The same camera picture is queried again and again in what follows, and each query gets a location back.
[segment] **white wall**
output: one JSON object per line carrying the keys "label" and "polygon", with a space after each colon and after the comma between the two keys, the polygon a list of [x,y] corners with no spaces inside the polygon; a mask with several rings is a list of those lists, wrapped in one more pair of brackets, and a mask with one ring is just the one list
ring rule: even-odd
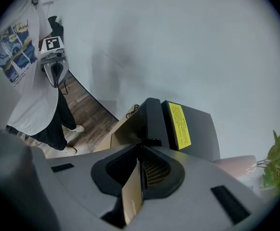
{"label": "white wall", "polygon": [[265,0],[54,7],[71,72],[117,118],[148,97],[167,99],[212,115],[221,157],[266,157],[280,133],[280,19]]}

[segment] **graphic print t-shirt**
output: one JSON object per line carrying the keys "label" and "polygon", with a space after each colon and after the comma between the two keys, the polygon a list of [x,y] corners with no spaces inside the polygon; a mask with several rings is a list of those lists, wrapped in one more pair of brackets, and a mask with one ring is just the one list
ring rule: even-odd
{"label": "graphic print t-shirt", "polygon": [[0,21],[0,69],[21,95],[8,125],[27,135],[45,129],[57,107],[58,90],[39,63],[38,42],[51,32],[40,1],[15,0]]}

